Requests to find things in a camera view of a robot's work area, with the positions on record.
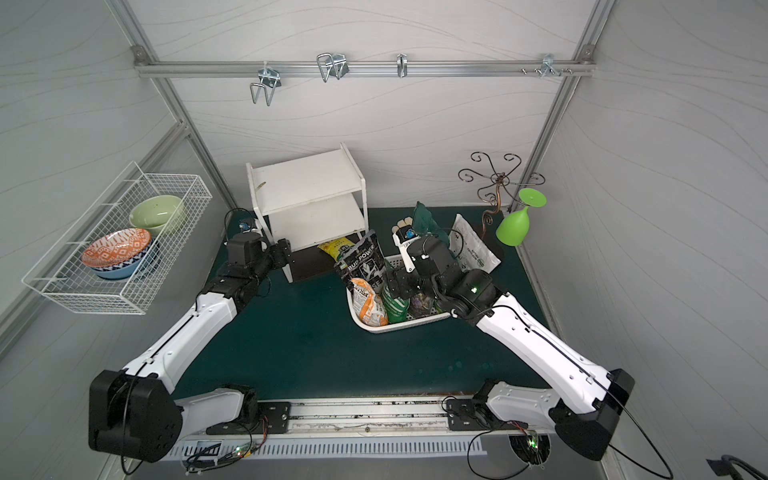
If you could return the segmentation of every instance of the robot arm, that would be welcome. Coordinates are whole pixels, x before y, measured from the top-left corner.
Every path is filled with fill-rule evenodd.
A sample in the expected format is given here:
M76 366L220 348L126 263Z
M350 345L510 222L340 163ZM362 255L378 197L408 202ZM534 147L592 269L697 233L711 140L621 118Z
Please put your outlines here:
M121 371L105 370L91 383L88 444L99 452L156 462L179 437L237 419L256 420L256 394L216 389L174 401L184 371L225 325L257 294L271 271L290 256L286 240L267 247L257 233L239 233L227 243L227 263L194 305L153 346Z
M483 425L519 421L554 428L576 452L600 460L634 387L621 369L608 372L574 351L541 325L482 270L462 272L448 247L434 237L411 243L407 254L421 288L453 316L494 337L523 359L550 386L527 389L487 381L475 395Z
M93 381L88 436L92 449L156 462L180 436L234 419L253 425L255 392L225 388L176 402L170 397L194 358L256 295L267 273L286 265L290 255L285 240L267 248L255 233L236 235L227 249L223 271L167 333L120 372L105 370ZM527 389L486 382L473 399L481 423L515 420L554 428L576 452L602 458L634 380L575 352L486 272L462 272L436 238L420 238L401 250L406 250L415 271L391 275L391 287L400 285L406 291L418 284L442 309L496 338L551 386Z

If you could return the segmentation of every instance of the white wall panel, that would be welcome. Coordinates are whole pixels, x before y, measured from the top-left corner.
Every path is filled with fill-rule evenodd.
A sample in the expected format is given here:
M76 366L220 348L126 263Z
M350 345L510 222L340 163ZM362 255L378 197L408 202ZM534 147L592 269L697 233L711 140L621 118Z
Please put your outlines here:
M129 161L174 124L99 0L0 15L0 312L22 276Z
M165 61L570 58L594 0L131 0Z
M527 60L571 58L594 0L192 2L131 0L161 60ZM537 78L283 80L271 107L249 79L174 81L240 205L244 164L272 164L345 141L371 207L481 204L456 172L471 152L525 160L559 81Z
M566 340L637 380L675 478L722 454L768 472L766 25L764 0L619 2L525 241ZM662 471L626 419L616 443Z
M272 106L254 105L248 79L189 78L174 85L240 205L245 163L273 164L346 142L371 207L480 204L480 184L456 174L473 151L524 161L559 80L537 78L289 78Z
M35 314L0 362L3 479L96 479L108 456L88 448L91 381L102 369L119 370L157 340L205 283L227 206L187 141L156 171L198 174L214 198L147 315L78 315L48 301Z

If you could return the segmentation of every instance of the bronze wire rack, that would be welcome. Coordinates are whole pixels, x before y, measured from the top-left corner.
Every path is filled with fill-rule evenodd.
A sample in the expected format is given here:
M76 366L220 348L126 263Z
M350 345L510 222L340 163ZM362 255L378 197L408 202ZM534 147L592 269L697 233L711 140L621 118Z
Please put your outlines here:
M509 172L502 171L501 173L496 171L496 167L494 166L493 161L491 160L491 156L486 154L485 152L476 151L472 153L469 156L469 158L472 159L472 161L478 162L478 163L482 162L483 160L487 160L488 163L491 165L491 170L493 170L493 173L490 175L481 174L480 172L475 171L471 168L462 168L461 170L458 171L458 178L463 182L469 183L474 181L475 177L472 176L472 174L478 175L479 177L487 178L488 180L491 181L489 185L480 187L477 192L478 198L480 200L486 202L487 204L491 204L491 206L493 207L492 210L486 210L482 213L482 233L480 235L480 239L483 240L485 239L485 231L487 230L488 226L493 224L493 216L496 215L498 212L502 211L502 196L501 196L502 189L504 190L504 192L507 193L507 195L509 195L509 198L511 199L511 202L508 207L508 212L511 213L512 205L515 202L523 205L525 204L520 200L518 200L517 198L515 198L515 195L511 194L509 190L507 190L508 186L515 185L520 187L535 187L537 185L544 184L544 182L546 182L547 179L544 177L544 175L538 172L533 172L531 173L531 180L530 180L532 183L523 184L519 182L513 182L509 178L509 176L512 175L512 173L515 172L515 170L517 170L518 167L520 167L520 165L522 165L523 163L523 160L517 154L504 154L505 161L507 162L517 161L517 164L515 164L515 166ZM494 190L487 191L484 194L481 193L483 190L487 190L489 188L493 189L494 187L495 187Z

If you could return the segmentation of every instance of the blue bowl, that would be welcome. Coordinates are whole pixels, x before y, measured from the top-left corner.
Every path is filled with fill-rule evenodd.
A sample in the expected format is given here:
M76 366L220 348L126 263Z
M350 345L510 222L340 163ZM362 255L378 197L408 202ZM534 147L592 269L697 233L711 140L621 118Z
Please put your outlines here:
M152 247L153 244L154 242L150 243L139 254L117 265L104 266L98 269L92 267L91 270L93 270L94 273L96 273L96 275L100 276L105 280L126 279L129 276L133 275L134 271L136 271L139 264L141 263L141 259L147 256L147 252L149 251L150 247ZM150 253L149 257L144 261L144 265L141 267L142 270L146 270L147 267L157 259L158 250L159 250L158 247L155 247L152 250L152 253Z

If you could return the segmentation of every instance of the white wire basket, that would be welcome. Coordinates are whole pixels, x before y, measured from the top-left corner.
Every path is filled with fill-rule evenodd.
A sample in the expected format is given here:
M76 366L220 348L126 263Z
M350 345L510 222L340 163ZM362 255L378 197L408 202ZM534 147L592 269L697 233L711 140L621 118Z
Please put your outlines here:
M85 249L108 233L130 228L131 210L157 195L180 197L184 207L177 208L166 225L176 226L177 214L186 216L186 220L178 228L163 229L152 240L129 278L105 280L96 276L81 262ZM138 164L130 164L22 282L75 313L144 315L210 199L200 175L147 174Z

